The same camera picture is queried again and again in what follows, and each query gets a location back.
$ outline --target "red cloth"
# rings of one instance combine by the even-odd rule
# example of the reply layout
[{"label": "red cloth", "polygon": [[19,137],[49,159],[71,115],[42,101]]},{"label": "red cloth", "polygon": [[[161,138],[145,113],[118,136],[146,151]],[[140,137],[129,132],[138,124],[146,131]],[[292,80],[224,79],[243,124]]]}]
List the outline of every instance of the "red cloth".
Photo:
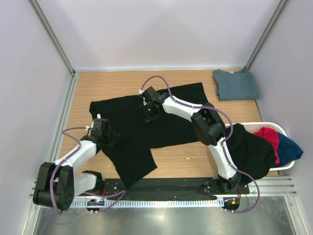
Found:
[{"label": "red cloth", "polygon": [[253,133],[256,136],[262,137],[266,139],[274,148],[275,156],[277,157],[275,163],[279,163],[279,157],[277,153],[277,148],[279,145],[279,138],[278,134],[275,130],[268,128],[268,127],[262,127],[259,132]]}]

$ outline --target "black fabric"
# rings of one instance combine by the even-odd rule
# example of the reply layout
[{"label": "black fabric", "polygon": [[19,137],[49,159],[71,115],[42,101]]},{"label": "black fabric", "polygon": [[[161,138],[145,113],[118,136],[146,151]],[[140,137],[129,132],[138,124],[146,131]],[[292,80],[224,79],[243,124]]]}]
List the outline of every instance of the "black fabric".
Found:
[{"label": "black fabric", "polygon": [[[177,98],[205,104],[207,99],[202,83],[172,87]],[[92,102],[92,118],[100,114],[111,122],[112,129],[122,135],[122,143],[108,148],[103,143],[102,151],[113,162],[126,188],[156,169],[150,149],[198,141],[191,122],[176,115],[161,113],[161,118],[145,124],[140,108],[142,98],[138,95]]]},{"label": "black fabric", "polygon": [[[273,146],[267,140],[247,132],[241,124],[234,125],[234,132],[226,144],[236,167],[255,180],[266,176],[277,159]],[[251,180],[242,175],[241,182],[250,183]]]},{"label": "black fabric", "polygon": [[[105,179],[108,194],[125,190],[120,179]],[[249,194],[249,187],[239,183],[241,195]],[[230,194],[237,194],[236,188]],[[202,201],[216,200],[215,195],[225,195],[219,179],[215,178],[163,178],[141,179],[126,190],[126,201]]]}]

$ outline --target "white wall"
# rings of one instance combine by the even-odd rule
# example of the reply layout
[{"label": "white wall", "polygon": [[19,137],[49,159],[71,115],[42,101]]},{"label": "white wall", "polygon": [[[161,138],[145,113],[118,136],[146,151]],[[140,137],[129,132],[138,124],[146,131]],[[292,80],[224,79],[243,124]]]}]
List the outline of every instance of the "white wall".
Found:
[{"label": "white wall", "polygon": [[70,75],[26,0],[0,7],[0,234],[21,234]]},{"label": "white wall", "polygon": [[304,155],[291,175],[313,231],[313,1],[291,0],[251,71],[261,89],[264,121],[281,125]]},{"label": "white wall", "polygon": [[243,67],[279,0],[38,0],[81,69]]}]

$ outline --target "metal frame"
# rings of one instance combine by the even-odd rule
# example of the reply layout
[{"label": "metal frame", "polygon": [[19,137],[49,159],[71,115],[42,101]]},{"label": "metal frame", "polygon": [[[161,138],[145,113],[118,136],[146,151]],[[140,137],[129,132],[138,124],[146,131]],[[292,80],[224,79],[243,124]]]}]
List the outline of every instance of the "metal frame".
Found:
[{"label": "metal frame", "polygon": [[57,50],[57,52],[59,53],[60,57],[62,58],[63,62],[65,63],[68,71],[70,72],[70,74],[72,76],[74,76],[75,71],[74,71],[72,65],[70,64],[70,62],[67,58],[67,55],[65,54],[61,44],[59,43],[59,40],[55,36],[47,18],[45,17],[45,14],[43,13],[42,9],[40,8],[37,0],[28,0],[28,2],[30,3],[30,5],[34,9],[35,14],[37,15],[38,19],[42,23],[45,31],[47,32],[49,38],[51,39],[52,43],[54,44],[54,46]]},{"label": "metal frame", "polygon": [[[72,202],[70,208],[97,208],[99,206],[88,206],[88,197],[75,198]],[[104,200],[103,208],[112,205],[114,201]],[[182,208],[182,207],[223,207],[224,199],[218,197],[216,200],[207,200],[207,201],[118,201],[112,209],[129,209],[129,208]]]},{"label": "metal frame", "polygon": [[118,69],[95,69],[95,70],[76,70],[76,72],[123,72],[123,71],[174,71],[174,70],[237,70],[242,66],[200,66],[200,67],[156,67],[156,68],[118,68]]},{"label": "metal frame", "polygon": [[287,204],[287,208],[288,208],[295,232],[298,235],[309,234],[303,222],[304,219],[303,219],[301,210],[299,208],[299,197],[285,196],[285,201]]},{"label": "metal frame", "polygon": [[268,24],[266,25],[262,36],[260,37],[257,45],[255,46],[246,66],[245,69],[246,70],[250,70],[253,62],[255,61],[256,57],[258,56],[261,48],[263,47],[265,41],[267,40],[267,38],[269,37],[270,33],[272,32],[274,26],[276,25],[279,17],[281,16],[281,14],[283,13],[284,9],[286,8],[287,4],[289,3],[289,0],[280,0],[272,17],[270,18]]},{"label": "metal frame", "polygon": [[[296,201],[297,201],[297,194],[296,190],[294,188],[293,182],[291,180],[290,176],[277,176],[277,177],[264,177],[263,179],[257,180],[258,186],[260,188],[260,196],[261,197],[268,197],[268,196],[284,196],[286,199],[286,203],[288,203],[288,206],[291,207],[293,206],[292,210],[290,210],[292,222],[294,223],[294,227],[298,234],[306,234],[306,233],[301,233],[305,231],[305,226],[304,223],[301,219],[302,215],[301,212],[296,206]],[[250,183],[249,189],[250,189],[250,194],[245,194],[242,195],[242,197],[257,197],[256,193],[256,187],[254,183]],[[218,195],[219,199],[221,198],[226,198],[226,197],[237,197],[238,195],[236,194],[224,194],[224,195]],[[74,198],[73,203],[71,208],[86,208],[86,201],[90,199],[95,199],[97,197],[93,196],[79,196]],[[30,235],[33,234],[35,230],[35,225],[36,221],[39,215],[39,210],[40,206],[37,206],[33,204],[32,202],[32,195],[30,196],[29,199],[30,203],[30,213],[27,219],[27,222],[25,224],[24,228],[24,235]],[[179,202],[179,201],[174,201],[171,203],[160,203],[160,207],[163,208],[171,208],[171,207],[215,207],[217,206],[218,202],[206,202],[202,201],[200,203],[186,203],[186,202]],[[155,208],[157,207],[156,204],[158,202],[132,202],[132,201],[126,201],[123,202],[121,201],[120,204],[113,208]]]},{"label": "metal frame", "polygon": [[79,73],[76,72],[70,81],[68,91],[67,91],[67,96],[63,105],[62,113],[61,113],[61,116],[57,125],[56,135],[55,135],[53,145],[52,145],[51,155],[49,159],[50,162],[55,161],[56,158],[59,157],[59,154],[61,151],[61,143],[64,138],[64,136],[62,135],[62,130],[64,130],[67,125],[67,120],[68,120],[72,102],[74,99],[74,94],[75,94],[78,78],[79,78]]}]

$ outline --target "metal floor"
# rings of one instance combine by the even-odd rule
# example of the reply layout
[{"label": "metal floor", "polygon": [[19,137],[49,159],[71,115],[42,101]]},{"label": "metal floor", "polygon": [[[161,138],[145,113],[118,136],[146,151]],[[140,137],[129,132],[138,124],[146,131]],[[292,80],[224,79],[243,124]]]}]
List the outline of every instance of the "metal floor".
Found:
[{"label": "metal floor", "polygon": [[[239,210],[253,205],[255,197],[241,199]],[[69,209],[58,216],[41,208],[35,235],[295,235],[284,196],[261,197],[258,206],[243,214],[222,208],[115,209],[90,215],[86,209]],[[70,222],[67,225],[56,223]]]}]

